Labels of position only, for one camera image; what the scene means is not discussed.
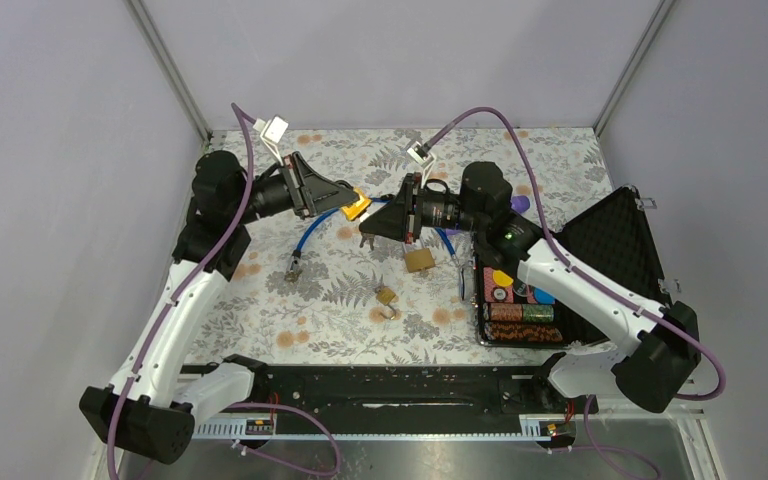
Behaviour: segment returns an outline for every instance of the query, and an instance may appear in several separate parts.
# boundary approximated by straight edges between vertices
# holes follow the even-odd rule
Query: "wall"
[[[198,145],[123,2],[0,0],[0,479],[80,476]]]
[[[729,374],[705,406],[727,478],[768,478],[768,2],[680,2],[603,145]]]
[[[228,99],[294,128],[442,126],[477,105],[590,126],[657,4],[146,0],[216,129],[237,128]]]

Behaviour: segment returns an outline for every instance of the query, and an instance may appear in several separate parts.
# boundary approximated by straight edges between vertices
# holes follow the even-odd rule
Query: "floral tablecloth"
[[[344,179],[370,196],[395,193],[414,164],[404,153],[414,139],[435,130],[297,130],[282,141],[282,153],[298,150],[331,179]],[[226,132],[221,148],[245,163],[240,132]],[[593,131],[580,128],[517,130],[534,166],[552,228],[611,191]],[[532,197],[525,169],[507,132],[458,129],[434,149],[439,160],[432,177],[457,191],[463,168],[476,160],[494,161],[514,186]],[[271,157],[255,144],[256,170]],[[525,217],[537,221],[532,207]],[[460,300],[457,269],[434,235],[423,230],[437,266],[407,273],[402,244],[376,238],[375,250],[359,247],[357,224],[333,215],[308,240],[303,272],[284,280],[290,253],[311,221],[290,213],[249,226],[251,245],[234,278],[204,322],[188,363],[217,361],[238,353],[273,364],[493,364],[542,363],[552,352],[486,348],[476,342],[475,314]],[[454,235],[460,261],[470,257],[468,235]],[[397,299],[396,318],[385,319],[375,299],[379,285]]]

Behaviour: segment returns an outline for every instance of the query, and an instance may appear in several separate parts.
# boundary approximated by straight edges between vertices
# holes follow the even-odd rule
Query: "table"
[[[294,130],[282,140],[283,154],[298,150],[322,175],[343,179],[367,195],[396,193],[415,164],[405,154],[414,140],[436,130]],[[518,129],[532,163],[546,216],[560,228],[611,192],[598,141],[589,128]],[[241,132],[223,132],[215,144],[243,164]],[[460,188],[463,168],[493,161],[514,193],[533,192],[510,135],[502,129],[457,129],[435,148],[432,178]],[[272,162],[255,143],[256,173]],[[537,222],[530,208],[525,217]],[[310,220],[283,213],[251,224],[252,242],[230,285],[208,315],[187,363],[241,354],[271,364],[449,364],[539,365],[552,351],[487,348],[476,341],[474,309],[458,294],[457,268],[431,229],[423,242],[437,266],[409,274],[402,244],[377,238],[375,250],[360,248],[357,224],[338,214],[311,236],[296,283],[284,280],[290,254]],[[471,256],[469,236],[453,235],[459,262]],[[386,320],[374,289],[387,285],[398,295],[398,314]],[[471,282],[467,279],[467,289]]]

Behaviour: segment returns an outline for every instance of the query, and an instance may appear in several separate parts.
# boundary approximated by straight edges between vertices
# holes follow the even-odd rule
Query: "purple hose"
[[[252,180],[254,179],[254,150],[252,149],[251,138],[249,137],[249,130],[246,127],[246,121],[254,122],[254,119],[240,110],[240,107],[238,107],[235,103],[231,104],[231,109],[234,110],[234,114],[237,116],[237,121],[240,122],[240,128],[243,130],[243,137],[246,141],[248,170],[246,172],[246,187],[243,190],[243,199],[240,202],[240,206],[237,207],[237,213],[234,214],[234,218],[231,220],[231,223],[228,225],[225,233],[223,233],[222,237],[219,238],[219,241],[216,242],[216,245],[214,245],[213,248],[207,252],[207,255],[204,256],[201,262],[199,262],[199,264],[193,268],[189,275],[187,275],[181,284],[178,285],[178,288],[172,292],[173,302],[178,300],[178,297],[180,297],[181,294],[184,293],[184,290],[190,286],[190,283],[193,281],[193,279],[196,278],[196,276],[201,273],[202,270],[204,270],[204,266],[207,265],[207,263],[216,256],[219,250],[225,246],[228,238],[231,237],[231,234],[234,233],[237,225],[239,225],[240,219],[243,217],[243,212],[246,210],[246,206],[249,203],[249,197],[251,196],[253,183]],[[151,348],[154,337],[157,336],[157,332],[160,330],[160,326],[163,324],[163,321],[166,320],[166,317],[169,315],[169,311],[171,309],[171,304],[164,306],[163,309],[160,310],[160,314],[157,316],[157,319],[155,319],[154,323],[152,324],[151,329],[149,329],[145,341],[143,342],[142,347],[140,347],[140,352],[137,354],[137,358],[134,359],[134,367],[131,369],[131,373],[134,375],[136,375],[137,372],[140,371],[140,368],[142,368],[143,360],[148,354],[148,349]],[[113,408],[113,416],[110,418],[110,428],[107,431],[107,474],[110,477],[110,480],[119,480],[119,474],[116,472],[115,456],[116,428],[119,426],[119,417],[122,415],[122,407],[125,405],[125,399],[128,398],[128,393],[131,391],[131,387],[133,385],[134,377],[130,377],[125,381],[125,385],[122,387],[122,391],[119,393],[119,399],[116,401],[116,406]],[[148,468],[143,470],[143,473],[140,474],[139,478],[143,478],[147,472]]]
[[[262,409],[274,409],[274,410],[284,410],[285,412],[291,412],[295,413],[296,415],[299,415],[301,417],[304,417],[310,423],[316,425],[316,428],[318,428],[322,433],[325,434],[326,437],[328,437],[328,441],[331,442],[331,446],[334,448],[334,468],[328,471],[321,471],[321,470],[313,470],[310,468],[305,468],[299,465],[296,465],[294,463],[288,462],[287,460],[273,457],[272,455],[269,455],[268,453],[263,453],[260,450],[256,449],[246,449],[245,447],[241,447],[244,450],[244,452],[251,453],[253,455],[257,455],[260,458],[265,458],[267,460],[271,460],[275,463],[280,463],[281,465],[284,465],[285,467],[292,468],[293,470],[297,470],[302,473],[306,473],[308,475],[315,475],[317,477],[331,477],[338,473],[340,473],[340,465],[343,463],[343,454],[340,452],[340,447],[337,446],[337,441],[334,440],[334,436],[331,435],[331,432],[328,431],[327,428],[325,428],[325,425],[323,425],[319,420],[314,418],[311,414],[305,412],[304,410],[300,410],[296,407],[291,407],[289,405],[276,405],[272,403],[235,403],[228,407],[231,408],[262,408]]]
[[[587,397],[587,402],[584,404],[584,431],[587,432],[587,439],[590,440],[589,446],[582,446],[582,447],[573,447],[573,450],[596,450],[596,453],[599,454],[600,457],[602,457],[602,460],[605,461],[611,468],[617,471],[620,475],[625,475],[628,478],[632,478],[634,480],[659,480],[661,478],[661,469],[658,468],[658,465],[655,464],[652,460],[649,460],[645,456],[641,455],[640,453],[637,453],[633,450],[626,450],[624,448],[619,447],[601,447],[599,446],[594,440],[593,440],[593,434],[590,432],[590,417],[588,414],[590,413],[590,404],[593,403],[593,399],[596,398],[596,395],[590,395]],[[633,473],[629,472],[628,470],[622,468],[621,466],[617,465],[616,462],[608,458],[608,456],[605,454],[605,452],[617,452],[617,453],[624,453],[627,455],[631,455],[634,458],[637,458],[641,462],[645,463],[646,465],[649,465],[652,470],[655,471],[655,476],[652,478],[649,477],[638,477],[637,475],[634,475]]]
[[[579,277],[583,278],[587,283],[589,283],[591,286],[595,287],[600,292],[604,293],[605,295],[609,296],[610,298],[614,299],[615,301],[619,302],[620,304],[624,305],[625,307],[633,310],[638,311],[640,310],[640,305],[635,304],[634,302],[628,300],[624,296],[614,293],[610,288],[606,287],[602,283],[600,283],[595,278],[588,275],[586,272],[580,270],[577,267],[573,267],[571,265],[570,260],[561,253],[561,251],[558,249],[557,244],[555,243],[555,239],[552,237],[552,232],[549,231],[549,224],[546,222],[546,214],[543,212],[543,203],[540,200],[540,193],[537,189],[537,177],[534,176],[534,171],[531,169],[531,165],[528,163],[528,158],[525,156],[525,150],[522,148],[522,144],[519,141],[519,137],[517,137],[516,132],[514,131],[514,128],[511,126],[511,123],[508,121],[507,118],[505,118],[504,115],[495,108],[491,107],[475,107],[467,110],[466,112],[460,114],[457,118],[449,122],[448,125],[443,127],[442,130],[437,132],[436,135],[431,137],[431,140],[426,142],[426,146],[428,149],[431,149],[434,145],[437,144],[437,142],[440,141],[444,136],[446,136],[447,133],[452,131],[457,124],[462,122],[466,117],[473,115],[475,113],[491,113],[495,115],[499,120],[501,120],[502,124],[505,126],[505,128],[508,130],[508,133],[511,136],[511,140],[513,140],[514,145],[516,146],[517,152],[519,152],[520,158],[522,158],[522,163],[525,165],[525,170],[528,172],[528,178],[531,180],[531,189],[534,193],[534,203],[537,206],[537,215],[540,217],[540,226],[543,228],[543,236],[546,238],[546,242],[549,244],[549,248],[552,249],[552,252],[555,253],[555,255],[561,260],[561,262],[564,264],[565,267],[570,269],[570,271],[575,272]],[[714,355],[714,352],[709,350],[707,347],[699,343],[695,338],[691,337],[684,331],[682,331],[680,328],[676,327],[672,323],[664,320],[663,318],[659,317],[658,315],[655,315],[654,313],[643,310],[642,315],[649,320],[652,320],[653,322],[657,323],[658,325],[663,326],[667,330],[675,333],[679,336],[682,340],[686,341],[690,344],[691,347],[698,350],[702,355],[704,355],[714,366],[714,369],[717,371],[717,386],[709,393],[703,394],[703,395],[686,395],[686,394],[676,394],[675,398],[679,398],[682,400],[710,400],[712,398],[716,398],[720,396],[721,393],[723,393],[723,390],[726,388],[726,372],[723,368],[723,365],[720,363],[720,361],[717,359],[717,357]]]

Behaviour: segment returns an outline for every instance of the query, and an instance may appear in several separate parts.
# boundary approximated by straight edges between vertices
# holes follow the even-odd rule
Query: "purple cable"
[[[285,412],[295,413],[296,415],[299,415],[305,418],[306,420],[310,421],[310,423],[316,425],[316,428],[318,428],[322,433],[324,433],[325,436],[328,437],[328,441],[331,442],[331,446],[334,448],[334,457],[335,457],[334,468],[326,472],[323,472],[321,470],[313,470],[310,468],[305,468],[305,467],[296,465],[294,463],[288,462],[287,460],[274,457],[272,455],[269,455],[268,453],[263,453],[260,450],[241,447],[244,453],[245,452],[252,453],[254,455],[257,455],[260,458],[265,458],[275,463],[280,463],[285,467],[292,468],[293,470],[306,473],[308,475],[315,475],[317,477],[331,477],[333,475],[340,473],[340,465],[342,465],[343,463],[343,454],[340,452],[340,447],[337,446],[337,441],[334,439],[334,436],[331,435],[331,432],[329,432],[328,429],[325,428],[325,425],[323,425],[319,420],[314,418],[311,414],[305,412],[304,410],[298,409],[296,407],[291,407],[289,405],[274,404],[274,403],[235,403],[228,408],[229,409],[231,408],[258,408],[258,409],[262,408],[262,409],[284,410]]]
[[[243,190],[243,199],[240,201],[240,206],[237,207],[237,213],[234,214],[234,218],[231,220],[231,223],[228,225],[225,233],[223,233],[222,237],[219,238],[219,241],[216,242],[216,245],[214,245],[213,248],[207,252],[207,255],[204,256],[201,262],[199,262],[199,264],[193,268],[193,270],[184,278],[181,284],[178,285],[178,288],[172,292],[173,302],[178,300],[178,297],[180,297],[181,294],[184,293],[184,290],[190,286],[190,283],[193,281],[193,279],[196,278],[196,276],[201,273],[202,270],[204,270],[204,266],[207,265],[207,263],[216,256],[219,250],[225,246],[228,238],[231,237],[231,234],[234,233],[237,225],[239,225],[240,219],[243,217],[243,212],[246,210],[246,206],[248,206],[249,203],[249,197],[251,196],[252,189],[252,180],[254,179],[254,150],[252,149],[251,138],[249,138],[249,130],[246,127],[246,121],[253,123],[254,119],[240,110],[240,107],[238,107],[235,103],[231,104],[231,109],[234,110],[234,114],[237,116],[237,121],[240,122],[240,128],[243,130],[243,137],[246,141],[248,171],[246,172],[246,186]],[[136,375],[140,371],[140,368],[142,368],[143,360],[148,354],[148,349],[151,348],[154,337],[157,336],[157,332],[160,330],[160,326],[163,324],[163,321],[166,320],[166,317],[169,315],[169,311],[171,309],[172,304],[166,304],[166,306],[160,310],[160,314],[157,316],[157,319],[154,320],[154,323],[152,324],[151,329],[149,329],[142,347],[140,347],[140,352],[137,354],[137,358],[134,359],[134,367],[131,369],[131,373],[134,375]],[[131,387],[133,385],[134,377],[130,377],[125,381],[125,385],[122,387],[122,391],[119,393],[119,399],[116,401],[116,406],[113,408],[113,416],[110,418],[110,428],[107,431],[107,474],[110,477],[110,480],[119,480],[119,474],[116,472],[115,456],[116,428],[119,426],[119,417],[122,415],[122,407],[125,405],[125,399],[128,398],[128,393],[130,393]],[[143,470],[138,479],[143,478],[146,473],[148,473],[148,468]]]
[[[594,398],[596,398],[596,395],[590,395],[589,397],[587,397],[587,402],[585,402],[584,404],[584,431],[587,432],[587,439],[590,440],[590,445],[582,446],[582,447],[574,447],[573,450],[581,450],[581,449],[596,450],[596,453],[598,453],[599,456],[602,457],[602,460],[604,460],[605,463],[607,463],[611,468],[616,470],[617,473],[619,473],[620,475],[625,475],[628,478],[633,478],[634,480],[659,480],[661,478],[661,469],[658,468],[658,466],[655,465],[655,462],[653,462],[652,460],[649,460],[645,456],[633,450],[626,450],[624,448],[619,448],[619,447],[601,447],[596,443],[596,441],[593,440],[593,434],[590,432],[590,417],[588,416],[588,414],[590,413],[590,404],[593,403]],[[638,477],[637,475],[622,468],[621,466],[617,465],[616,462],[608,458],[608,456],[605,454],[605,452],[610,452],[610,451],[625,453],[637,458],[641,462],[652,467],[652,470],[655,471],[655,477],[653,478]]]
[[[549,248],[552,249],[552,252],[560,259],[561,263],[564,264],[567,269],[569,269],[572,272],[575,272],[579,277],[583,278],[587,283],[589,283],[591,286],[595,287],[600,292],[604,293],[608,297],[614,299],[615,301],[619,302],[620,304],[624,305],[625,307],[631,309],[632,311],[638,311],[640,310],[640,305],[635,304],[631,300],[628,300],[624,296],[615,293],[610,288],[606,287],[602,283],[600,283],[595,278],[588,275],[586,272],[580,270],[577,267],[574,267],[571,265],[570,260],[561,253],[560,249],[558,249],[557,244],[555,243],[555,239],[552,237],[552,232],[549,231],[549,224],[546,222],[546,215],[543,212],[543,203],[540,200],[540,192],[537,190],[537,177],[534,176],[534,171],[531,169],[531,165],[528,163],[528,158],[525,156],[525,150],[522,148],[522,144],[519,141],[519,137],[517,137],[516,132],[514,131],[514,128],[511,126],[511,123],[508,121],[507,118],[505,118],[504,115],[495,108],[491,107],[475,107],[467,110],[466,112],[460,114],[457,118],[449,122],[448,125],[443,127],[442,130],[437,132],[433,137],[431,137],[431,140],[425,143],[427,146],[427,149],[430,150],[434,145],[437,144],[437,142],[440,141],[444,136],[446,136],[447,133],[452,131],[457,124],[462,122],[466,117],[473,115],[475,113],[491,113],[495,115],[499,120],[501,120],[502,124],[505,126],[505,128],[508,130],[508,134],[511,136],[511,140],[513,140],[514,145],[516,146],[517,152],[519,152],[519,156],[522,158],[522,163],[525,165],[525,170],[528,172],[528,178],[531,180],[531,189],[534,193],[534,203],[537,206],[537,215],[540,217],[540,226],[543,228],[543,236],[546,238],[546,242],[549,244]],[[642,315],[649,320],[652,320],[653,322],[657,323],[658,325],[663,326],[667,330],[675,333],[679,336],[682,340],[686,341],[690,344],[693,348],[698,350],[702,355],[707,358],[711,364],[714,366],[714,369],[717,371],[717,386],[709,393],[703,394],[703,395],[686,395],[686,394],[676,394],[675,398],[679,398],[682,400],[711,400],[712,398],[716,398],[720,396],[721,393],[723,393],[723,390],[726,388],[726,372],[723,368],[723,365],[720,363],[720,361],[717,359],[717,357],[714,355],[714,352],[709,350],[707,347],[699,343],[695,338],[691,337],[684,331],[682,331],[680,328],[676,327],[672,323],[664,320],[663,318],[659,317],[658,315],[655,315],[654,313],[643,310]]]

